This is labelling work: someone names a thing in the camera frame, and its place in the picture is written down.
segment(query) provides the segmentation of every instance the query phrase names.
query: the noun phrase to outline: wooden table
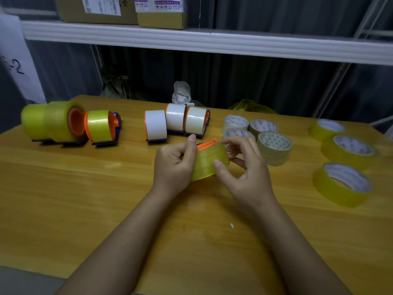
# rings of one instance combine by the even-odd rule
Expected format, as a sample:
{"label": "wooden table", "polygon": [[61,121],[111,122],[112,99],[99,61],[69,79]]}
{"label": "wooden table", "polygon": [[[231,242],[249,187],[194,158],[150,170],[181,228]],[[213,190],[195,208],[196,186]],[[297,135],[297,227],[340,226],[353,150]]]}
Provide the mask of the wooden table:
{"label": "wooden table", "polygon": [[[0,264],[68,277],[149,191],[159,145],[145,142],[145,110],[164,103],[80,95],[86,110],[120,113],[117,147],[65,148],[31,142],[21,126],[0,136]],[[203,140],[221,138],[224,116],[211,109]],[[355,294],[393,293],[393,147],[367,124],[343,122],[381,151],[365,171],[375,193],[358,208],[329,202],[313,187],[327,161],[308,135],[309,118],[237,112],[269,119],[292,139],[291,158],[269,167],[278,201],[317,252]],[[170,135],[168,143],[184,141]],[[243,170],[231,164],[240,176]],[[193,182],[162,219],[137,292],[153,294],[281,294],[268,246],[250,229],[215,176]]]}

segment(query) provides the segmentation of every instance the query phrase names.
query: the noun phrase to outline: shelf beam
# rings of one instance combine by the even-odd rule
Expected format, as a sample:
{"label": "shelf beam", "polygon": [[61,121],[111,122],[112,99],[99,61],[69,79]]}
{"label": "shelf beam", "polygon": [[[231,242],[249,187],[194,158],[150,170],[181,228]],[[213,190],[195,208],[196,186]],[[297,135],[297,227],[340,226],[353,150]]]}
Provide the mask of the shelf beam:
{"label": "shelf beam", "polygon": [[28,40],[393,66],[393,44],[270,33],[21,21]]}

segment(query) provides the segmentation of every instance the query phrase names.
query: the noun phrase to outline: fingernail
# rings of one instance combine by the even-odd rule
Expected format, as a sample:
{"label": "fingernail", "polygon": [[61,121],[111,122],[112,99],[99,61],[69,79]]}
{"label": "fingernail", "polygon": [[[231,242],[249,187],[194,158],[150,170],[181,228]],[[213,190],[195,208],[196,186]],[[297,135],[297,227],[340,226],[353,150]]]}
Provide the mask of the fingernail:
{"label": "fingernail", "polygon": [[220,165],[222,165],[222,162],[220,162],[218,159],[213,161],[214,167],[218,168]]}
{"label": "fingernail", "polygon": [[195,134],[192,134],[192,135],[190,135],[190,136],[188,137],[188,140],[191,141],[191,142],[195,142],[196,139],[197,139],[197,138],[196,138]]}

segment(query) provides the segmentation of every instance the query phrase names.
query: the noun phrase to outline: cardboard box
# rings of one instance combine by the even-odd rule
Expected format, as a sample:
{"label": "cardboard box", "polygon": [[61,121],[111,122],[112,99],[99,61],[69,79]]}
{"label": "cardboard box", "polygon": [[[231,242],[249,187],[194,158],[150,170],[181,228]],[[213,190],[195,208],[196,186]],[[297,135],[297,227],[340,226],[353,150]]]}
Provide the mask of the cardboard box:
{"label": "cardboard box", "polygon": [[138,24],[144,28],[185,29],[185,0],[135,0]]}
{"label": "cardboard box", "polygon": [[55,0],[65,22],[137,25],[134,0]]}

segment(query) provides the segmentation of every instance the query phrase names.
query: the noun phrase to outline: left hand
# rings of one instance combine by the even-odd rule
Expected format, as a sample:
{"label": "left hand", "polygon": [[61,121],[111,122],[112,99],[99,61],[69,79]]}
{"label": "left hand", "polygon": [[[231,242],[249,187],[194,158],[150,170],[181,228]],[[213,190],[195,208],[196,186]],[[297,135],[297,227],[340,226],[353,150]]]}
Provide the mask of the left hand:
{"label": "left hand", "polygon": [[157,150],[152,191],[173,199],[188,186],[197,156],[196,146],[196,136],[192,134],[187,142],[165,145]]}

